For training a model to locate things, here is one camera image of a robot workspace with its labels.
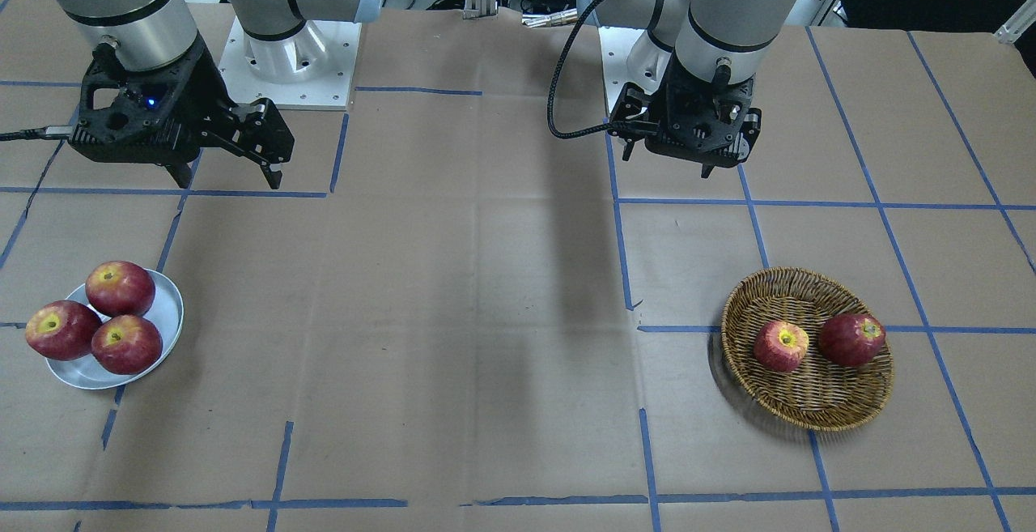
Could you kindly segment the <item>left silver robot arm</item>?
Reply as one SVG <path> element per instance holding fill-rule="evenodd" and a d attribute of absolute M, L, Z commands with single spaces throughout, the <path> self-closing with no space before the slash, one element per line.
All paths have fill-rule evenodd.
<path fill-rule="evenodd" d="M 754 82 L 798 0 L 577 0 L 600 29 L 636 31 L 605 55 L 607 132 L 624 156 L 696 162 L 702 177 L 746 162 L 762 129 Z"/>

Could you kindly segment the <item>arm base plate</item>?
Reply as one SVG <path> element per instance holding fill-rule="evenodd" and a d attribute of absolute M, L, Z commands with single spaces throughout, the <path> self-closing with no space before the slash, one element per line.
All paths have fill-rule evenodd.
<path fill-rule="evenodd" d="M 281 110 L 345 111 L 359 52 L 361 23 L 309 20 L 277 41 L 234 20 L 217 67 L 237 104 L 270 98 Z"/>
<path fill-rule="evenodd" d="M 636 84 L 648 94 L 658 89 L 669 64 L 670 52 L 655 45 L 644 29 L 599 27 L 598 31 L 605 111 L 609 114 L 626 83 Z"/>

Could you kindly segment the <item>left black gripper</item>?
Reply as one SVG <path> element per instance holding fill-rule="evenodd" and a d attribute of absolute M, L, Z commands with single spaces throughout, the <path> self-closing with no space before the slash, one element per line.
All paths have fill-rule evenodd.
<path fill-rule="evenodd" d="M 728 63 L 699 78 L 671 57 L 654 93 L 632 82 L 622 86 L 608 132 L 624 141 L 622 162 L 641 142 L 652 153 L 702 164 L 707 179 L 715 167 L 746 162 L 754 150 L 762 111 L 753 102 L 754 78 L 733 82 Z"/>

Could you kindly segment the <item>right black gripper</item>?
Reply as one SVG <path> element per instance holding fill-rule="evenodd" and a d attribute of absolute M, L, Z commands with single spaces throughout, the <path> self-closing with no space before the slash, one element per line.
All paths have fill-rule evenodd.
<path fill-rule="evenodd" d="M 295 137 L 270 98 L 236 104 L 229 96 L 223 73 L 210 49 L 197 32 L 191 48 L 174 66 L 178 70 L 172 117 L 181 126 L 173 162 L 163 164 L 179 189 L 193 184 L 191 164 L 203 147 L 219 147 L 258 164 L 267 185 L 281 188 L 282 164 L 289 162 Z"/>

